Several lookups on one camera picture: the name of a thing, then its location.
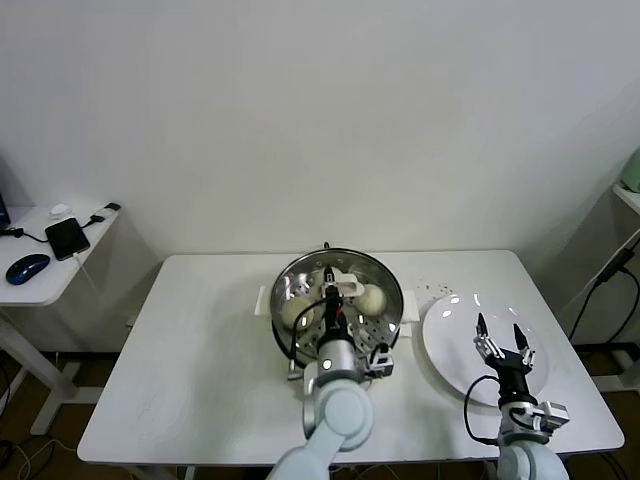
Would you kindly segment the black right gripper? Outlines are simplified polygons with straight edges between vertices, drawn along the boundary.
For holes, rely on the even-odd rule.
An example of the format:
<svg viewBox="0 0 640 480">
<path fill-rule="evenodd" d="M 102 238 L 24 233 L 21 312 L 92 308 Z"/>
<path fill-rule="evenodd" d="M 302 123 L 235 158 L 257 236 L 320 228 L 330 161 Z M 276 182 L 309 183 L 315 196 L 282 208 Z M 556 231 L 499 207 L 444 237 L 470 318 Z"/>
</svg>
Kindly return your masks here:
<svg viewBox="0 0 640 480">
<path fill-rule="evenodd" d="M 517 323 L 513 324 L 513 330 L 519 353 L 500 349 L 489 336 L 485 318 L 479 312 L 474 345 L 482 359 L 486 360 L 486 365 L 497 374 L 499 403 L 534 403 L 535 398 L 529 392 L 526 376 L 533 368 L 535 351 Z"/>
</svg>

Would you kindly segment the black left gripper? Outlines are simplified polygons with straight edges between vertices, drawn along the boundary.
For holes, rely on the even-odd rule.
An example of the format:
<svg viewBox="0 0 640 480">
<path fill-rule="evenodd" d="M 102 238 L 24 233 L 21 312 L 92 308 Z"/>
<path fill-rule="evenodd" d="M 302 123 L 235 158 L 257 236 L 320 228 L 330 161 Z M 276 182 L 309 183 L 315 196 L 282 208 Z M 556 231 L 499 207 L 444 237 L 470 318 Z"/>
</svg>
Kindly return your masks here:
<svg viewBox="0 0 640 480">
<path fill-rule="evenodd" d="M 323 270 L 320 293 L 323 299 L 333 296 L 333 299 L 326 301 L 323 315 L 325 331 L 322 342 L 346 340 L 348 337 L 347 321 L 342 313 L 345 295 L 340 287 L 335 287 L 335 276 L 331 266 L 326 266 Z"/>
</svg>

